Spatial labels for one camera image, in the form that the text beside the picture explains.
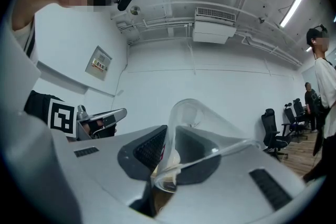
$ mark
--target air conditioner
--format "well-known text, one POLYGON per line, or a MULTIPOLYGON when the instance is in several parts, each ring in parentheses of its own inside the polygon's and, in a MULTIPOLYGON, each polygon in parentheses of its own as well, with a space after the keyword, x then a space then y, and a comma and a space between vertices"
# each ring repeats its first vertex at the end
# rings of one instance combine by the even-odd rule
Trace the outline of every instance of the air conditioner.
POLYGON ((236 15, 211 8, 196 8, 193 40, 224 44, 233 37, 237 28, 233 27, 236 15))

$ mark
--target black vent grille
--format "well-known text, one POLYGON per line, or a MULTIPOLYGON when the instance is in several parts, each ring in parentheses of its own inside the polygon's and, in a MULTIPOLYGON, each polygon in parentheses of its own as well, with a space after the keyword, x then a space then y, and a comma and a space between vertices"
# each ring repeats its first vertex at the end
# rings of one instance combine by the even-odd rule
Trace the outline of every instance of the black vent grille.
POLYGON ((89 148, 84 148, 83 150, 78 150, 78 151, 74 151, 75 155, 77 156, 77 158, 85 156, 85 155, 89 155, 92 153, 95 153, 99 151, 96 147, 89 147, 89 148))
POLYGON ((203 16, 216 17, 219 19, 236 21, 236 15, 211 8, 197 8, 197 13, 203 16))
POLYGON ((284 189, 264 169, 257 169, 249 174, 274 210, 280 209, 292 200, 284 189))
POLYGON ((162 130, 151 139, 137 146, 133 151, 134 157, 148 167, 151 172, 155 170, 160 162, 165 135, 166 130, 162 130))

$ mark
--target wooden floor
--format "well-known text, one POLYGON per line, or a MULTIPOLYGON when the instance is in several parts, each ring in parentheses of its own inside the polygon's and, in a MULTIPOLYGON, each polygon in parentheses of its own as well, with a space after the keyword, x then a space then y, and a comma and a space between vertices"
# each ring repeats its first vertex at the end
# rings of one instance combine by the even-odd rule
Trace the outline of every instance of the wooden floor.
POLYGON ((282 153, 288 153, 288 159, 280 156, 280 160, 283 164, 299 176, 303 176, 309 172, 313 168, 313 165, 316 165, 321 159, 321 151, 317 156, 313 156, 317 134, 305 133, 305 135, 308 136, 307 140, 300 138, 300 143, 297 143, 297 139, 293 138, 289 146, 280 151, 282 153))

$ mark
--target fluorescent light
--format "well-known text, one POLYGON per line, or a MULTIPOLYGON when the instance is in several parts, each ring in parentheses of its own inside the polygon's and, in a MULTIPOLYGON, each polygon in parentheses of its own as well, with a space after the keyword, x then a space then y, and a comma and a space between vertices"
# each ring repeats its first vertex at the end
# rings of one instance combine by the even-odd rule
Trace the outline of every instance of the fluorescent light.
POLYGON ((288 21, 291 19, 293 16, 294 12, 300 5, 302 0, 294 0, 294 3, 292 4, 291 8, 289 9, 288 13, 285 15, 285 17, 282 19, 280 26, 285 27, 288 21))

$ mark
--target white wall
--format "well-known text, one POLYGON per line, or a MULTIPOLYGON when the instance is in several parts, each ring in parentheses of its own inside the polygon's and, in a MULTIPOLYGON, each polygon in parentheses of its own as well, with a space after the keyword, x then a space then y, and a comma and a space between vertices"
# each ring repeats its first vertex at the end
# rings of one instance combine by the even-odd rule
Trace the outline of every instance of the white wall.
POLYGON ((84 104, 90 114, 111 109, 127 64, 127 42, 110 20, 108 8, 81 12, 49 5, 36 14, 36 44, 39 68, 45 68, 34 90, 84 104), (97 46, 112 57, 105 81, 85 72, 97 46))
POLYGON ((196 75, 185 40, 130 48, 118 86, 124 92, 113 104, 128 111, 118 124, 118 134, 167 124, 173 105, 186 98, 200 100, 258 140, 265 136, 260 117, 273 108, 282 131, 285 103, 302 99, 305 92, 303 78, 291 64, 239 44, 197 43, 193 49, 196 75))

